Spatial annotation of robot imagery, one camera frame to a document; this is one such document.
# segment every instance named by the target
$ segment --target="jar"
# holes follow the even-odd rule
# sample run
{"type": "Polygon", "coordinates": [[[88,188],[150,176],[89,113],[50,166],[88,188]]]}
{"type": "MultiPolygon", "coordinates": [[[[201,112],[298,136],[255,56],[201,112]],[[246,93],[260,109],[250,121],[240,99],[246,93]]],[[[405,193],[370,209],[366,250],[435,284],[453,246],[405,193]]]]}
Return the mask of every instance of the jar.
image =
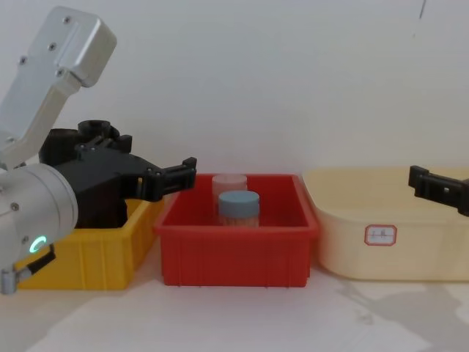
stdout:
{"type": "Polygon", "coordinates": [[[218,220],[224,226],[259,226],[259,195],[252,191],[228,191],[218,197],[218,220]]]}
{"type": "Polygon", "coordinates": [[[221,174],[212,178],[213,211],[218,212],[218,196],[227,191],[247,191],[248,178],[239,174],[221,174]]]}

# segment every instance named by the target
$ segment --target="white label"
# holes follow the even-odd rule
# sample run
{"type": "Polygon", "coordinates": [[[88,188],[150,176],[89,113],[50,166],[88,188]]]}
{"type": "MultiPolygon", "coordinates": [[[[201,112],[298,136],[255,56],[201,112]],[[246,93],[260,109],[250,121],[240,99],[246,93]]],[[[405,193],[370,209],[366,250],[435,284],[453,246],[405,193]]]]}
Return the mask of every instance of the white label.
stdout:
{"type": "Polygon", "coordinates": [[[396,243],[394,225],[369,225],[365,229],[365,243],[369,246],[392,246],[396,243]]]}

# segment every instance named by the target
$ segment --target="beige container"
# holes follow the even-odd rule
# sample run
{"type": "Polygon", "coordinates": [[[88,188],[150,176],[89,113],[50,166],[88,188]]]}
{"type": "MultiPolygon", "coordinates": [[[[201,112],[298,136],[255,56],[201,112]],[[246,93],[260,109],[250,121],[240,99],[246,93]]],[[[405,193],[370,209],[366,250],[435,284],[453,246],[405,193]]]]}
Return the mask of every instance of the beige container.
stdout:
{"type": "MultiPolygon", "coordinates": [[[[426,168],[469,177],[469,168],[426,168]]],[[[414,197],[408,175],[409,167],[303,174],[321,225],[322,266],[353,279],[469,280],[469,218],[414,197]]]]}

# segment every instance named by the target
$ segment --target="yellow bin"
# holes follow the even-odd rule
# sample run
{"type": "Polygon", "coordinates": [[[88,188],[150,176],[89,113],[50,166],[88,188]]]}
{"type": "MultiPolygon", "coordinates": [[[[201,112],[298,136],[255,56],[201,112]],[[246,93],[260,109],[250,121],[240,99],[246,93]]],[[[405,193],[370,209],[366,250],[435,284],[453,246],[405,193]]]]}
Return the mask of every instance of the yellow bin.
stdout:
{"type": "MultiPolygon", "coordinates": [[[[469,168],[426,169],[469,177],[469,168]]],[[[323,267],[353,279],[469,281],[469,218],[414,197],[408,177],[409,167],[303,174],[321,226],[323,267]]]]}
{"type": "MultiPolygon", "coordinates": [[[[19,284],[23,289],[122,290],[132,281],[155,236],[152,226],[161,202],[128,200],[128,221],[119,229],[77,229],[56,242],[57,258],[19,284]]],[[[44,255],[47,249],[17,264],[44,255]]]]}

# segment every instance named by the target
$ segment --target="screw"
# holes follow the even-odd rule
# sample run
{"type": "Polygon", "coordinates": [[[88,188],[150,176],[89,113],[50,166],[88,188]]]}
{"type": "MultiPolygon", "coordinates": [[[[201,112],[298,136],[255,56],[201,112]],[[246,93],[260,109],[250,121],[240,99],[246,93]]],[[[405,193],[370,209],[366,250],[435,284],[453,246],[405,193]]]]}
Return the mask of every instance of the screw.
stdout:
{"type": "Polygon", "coordinates": [[[20,57],[20,61],[18,63],[20,65],[25,65],[27,61],[28,61],[28,57],[27,56],[22,56],[22,57],[20,57]]]}

